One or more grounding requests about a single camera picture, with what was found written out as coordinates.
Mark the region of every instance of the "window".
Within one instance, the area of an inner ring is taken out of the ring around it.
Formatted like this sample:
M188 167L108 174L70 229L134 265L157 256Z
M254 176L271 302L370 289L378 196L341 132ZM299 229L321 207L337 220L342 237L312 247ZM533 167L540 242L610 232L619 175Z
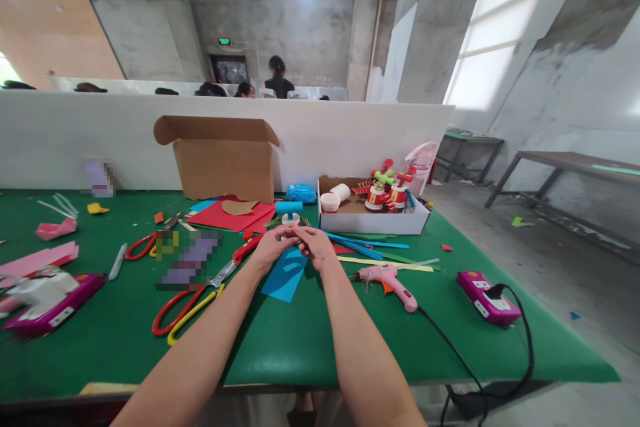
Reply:
M246 58L228 55L210 55L210 57L217 83L238 84L249 81Z
M0 52L0 83L4 83L5 80L17 80L21 81L18 74L15 72L9 60Z
M530 28L537 4L538 0L476 0L444 103L469 110L491 107L518 44L546 34Z

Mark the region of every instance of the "forearm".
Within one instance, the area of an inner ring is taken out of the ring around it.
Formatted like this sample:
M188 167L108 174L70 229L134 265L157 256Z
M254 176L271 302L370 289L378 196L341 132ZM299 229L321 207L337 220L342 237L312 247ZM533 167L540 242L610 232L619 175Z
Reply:
M242 267L165 354L113 426L191 426L215 390L263 269Z
M423 426L409 385L337 259L321 271L340 389L359 426Z

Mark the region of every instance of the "dark doorway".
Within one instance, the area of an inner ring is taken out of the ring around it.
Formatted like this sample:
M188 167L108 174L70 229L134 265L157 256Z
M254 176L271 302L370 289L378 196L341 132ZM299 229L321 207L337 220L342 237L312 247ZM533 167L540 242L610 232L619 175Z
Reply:
M248 82L247 60L241 56L210 55L217 83Z

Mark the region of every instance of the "workbench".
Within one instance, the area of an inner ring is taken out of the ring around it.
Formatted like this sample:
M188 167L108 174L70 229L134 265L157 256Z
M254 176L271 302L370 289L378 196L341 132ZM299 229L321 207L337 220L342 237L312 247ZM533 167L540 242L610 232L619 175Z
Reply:
M53 192L3 191L0 240L6 242L0 246L0 264L74 240L80 245L79 257L63 268L71 274L108 274L122 243L131 245L156 229L156 211L172 215L196 203L181 192L119 192L116 198L98 199L110 210L92 216L86 205L95 199L69 191L62 193L80 210L78 231L44 242L34 234L38 223L59 223L62 218L36 200L51 201ZM303 215L312 224L317 223L317 206L305 207ZM189 232L181 226L176 228L181 242L186 242ZM455 282L461 270L478 270L494 284L509 284L519 294L529 318L535 371L532 381L510 402L563 382L619 381L613 367L596 351L436 211L421 236L398 236L389 241L409 244L411 248L380 250L417 261L440 259L440 272L403 270L399 279L449 336L478 379L491 382L485 388L489 393L507 391L524 375L528 355L525 331L521 320L508 330L485 322ZM223 245L213 254L208 272L216 274L242 244L240 235L225 232ZM441 244L451 246L453 251L444 252ZM149 256L124 262L114 282L107 283L58 330L44 338L23 344L2 331L0 403L88 402L78 393L92 382L142 382L169 348L166 338L151 334L151 324L162 305L175 295L156 290L157 277L170 266L171 262L158 262ZM343 266L348 274L361 267L348 263ZM353 288L411 384L470 382L459 359L426 318L407 313L397 297L385 297L377 284L370 285L368 292L362 284L354 284ZM260 294L260 290L261 286L229 357L221 380L222 393L292 392L295 386L337 388L329 315L323 286L313 266L307 264L290 304ZM492 410L506 404L496 398L490 400ZM472 418L480 415L483 408L482 399L473 396L459 398L457 406L459 409L449 409L449 417Z
M452 143L457 143L457 148L455 149L453 158L451 159L445 158L442 154L442 143L440 145L440 148L438 149L438 154L436 157L437 164L447 169L447 175L445 176L444 180L445 183L449 181L452 173L455 173L456 175L466 180L473 180L476 183L483 183L485 181L487 173L489 172L489 169L491 169L493 162L498 156L498 153L500 153L500 149L503 143L505 143L504 140L496 137L477 137L470 134L463 134L462 131L456 130L447 130L443 139L449 139ZM493 145L493 150L491 150L489 160L487 160L487 163L482 168L470 169L466 165L460 163L462 147L471 143Z
M518 163L520 163L521 159L542 163L543 165L550 165L555 169L553 170L553 172L551 172L551 175L545 180L545 182L538 190L503 190L505 184L507 183L507 180L509 179L515 168L518 166ZM520 195L521 197L527 199L527 207L533 208L538 203L543 203L544 196L564 171L579 173L580 175L584 175L586 177L597 178L612 183L640 187L640 175L631 175L629 173L599 169L593 167L593 165L600 165L605 168L619 168L640 171L640 166L638 165L603 159L600 157L591 157L590 155L583 155L582 153L521 150L515 154L513 160L509 164L509 167L505 170L502 178L495 186L495 189L493 189L493 191L491 192L489 199L487 199L487 202L485 203L485 208L491 208L491 204L493 204L493 201L498 195ZM601 232L602 234L613 240L621 242L622 244L626 244L629 247L634 247L637 250L640 249L640 244L638 244L637 242L629 240L619 234L616 234L615 232L612 232L611 230L592 224L588 220L584 220L583 218L573 215L568 211L550 205L547 202L544 203L544 206L545 209L554 211L566 218L573 220L574 222L578 222L585 227L595 230L596 232Z

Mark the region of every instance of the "glue gun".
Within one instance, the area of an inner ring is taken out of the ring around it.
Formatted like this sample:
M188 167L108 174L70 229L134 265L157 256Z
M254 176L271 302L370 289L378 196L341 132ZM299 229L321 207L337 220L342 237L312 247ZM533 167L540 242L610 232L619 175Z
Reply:
M351 278L359 280L361 282L380 282L385 289L385 295L389 292L395 292L400 297L402 303L405 304L405 310L407 312L415 312L418 308L418 302L413 297L409 290L398 281L396 278L398 271L392 265L385 266L372 266L360 269L356 274L353 274Z

